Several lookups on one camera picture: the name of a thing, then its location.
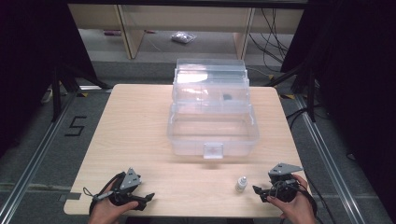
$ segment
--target transparent storage box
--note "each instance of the transparent storage box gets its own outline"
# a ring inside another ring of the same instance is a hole
[[[245,156],[259,140],[241,60],[179,59],[167,135],[177,155]]]

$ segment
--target wooden table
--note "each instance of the wooden table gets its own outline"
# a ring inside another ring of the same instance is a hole
[[[260,126],[261,138],[246,157],[205,160],[201,156],[178,156],[166,136],[171,85],[117,85],[110,95],[72,193],[67,200],[70,215],[88,214],[92,198],[86,187],[98,193],[129,167],[142,176],[134,194],[155,192],[144,211],[129,216],[147,217],[277,217],[280,210],[262,203],[252,185],[269,189],[268,171],[279,162],[301,165],[276,90],[251,87],[251,103]],[[238,193],[238,177],[247,177],[247,188]]]

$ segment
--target gray floor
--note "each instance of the gray floor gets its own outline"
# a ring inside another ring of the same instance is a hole
[[[97,76],[108,84],[171,84],[177,58],[236,59],[232,34],[192,32],[197,35],[196,39],[187,45],[181,45],[170,40],[174,32],[157,31],[156,34],[146,34],[137,57],[134,60],[128,60],[121,37],[105,36],[103,31],[98,30],[80,30],[80,33]],[[253,34],[253,38],[262,46],[265,45],[260,34]],[[288,46],[292,35],[279,35],[278,38],[285,46]],[[281,58],[277,48],[268,47],[268,50]],[[264,59],[262,52],[249,40],[245,63],[251,85],[262,86],[269,81],[271,75],[279,77],[276,71],[279,70],[281,63],[269,57]],[[91,85],[84,80],[79,80],[79,82],[81,85]],[[292,78],[279,84],[276,87],[278,93],[280,95],[292,94],[291,83]],[[10,223],[87,222],[87,216],[69,216],[63,212],[64,197],[73,185],[109,94],[108,92],[92,92],[86,97],[75,97],[71,94],[63,96],[63,102],[71,100],[71,104],[43,160],[38,164],[37,170],[29,181],[29,188],[17,204],[16,210],[12,212]],[[280,101],[285,115],[299,109],[298,100],[281,98]],[[392,223],[359,165],[346,157],[347,146],[326,111],[319,108],[316,110],[316,115],[316,125],[324,139],[325,146],[330,150],[335,168],[340,171],[346,190],[351,193],[365,223]],[[65,136],[67,133],[76,131],[69,128],[75,116],[86,117],[78,120],[78,125],[84,126],[84,132],[79,137],[67,137]],[[1,158],[1,203],[9,197],[13,186],[20,180],[30,159],[39,148],[41,140],[51,125],[50,117],[51,104],[49,102],[37,109],[29,128],[21,134],[20,144],[10,148]],[[311,183],[317,187],[335,220],[338,223],[357,223],[348,214],[346,203],[343,202],[343,197],[338,191],[337,183],[329,174],[329,168],[320,154],[304,116],[297,118],[291,133],[305,171],[311,178]],[[318,192],[313,189],[313,196],[318,202],[318,216],[324,223],[332,223],[324,203],[319,200]],[[255,219],[258,224],[279,223],[279,221],[278,218]]]

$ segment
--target hand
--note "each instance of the hand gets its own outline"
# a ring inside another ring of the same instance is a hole
[[[113,183],[108,185],[104,193],[111,190]],[[121,206],[114,205],[108,198],[98,202],[93,208],[89,224],[118,224],[119,217],[126,211],[132,210],[139,205],[138,202],[130,202]]]
[[[308,183],[299,175],[293,175],[294,178],[302,185],[301,190],[306,190]],[[273,196],[267,197],[268,203],[273,204],[282,210],[281,218],[288,218],[293,224],[311,224],[315,223],[315,216],[312,205],[308,199],[301,193],[297,192],[296,197],[290,203],[284,203]]]

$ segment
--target small bottle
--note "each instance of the small bottle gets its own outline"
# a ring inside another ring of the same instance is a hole
[[[247,184],[248,184],[247,178],[245,176],[240,177],[235,185],[236,191],[238,191],[238,192],[244,191]]]

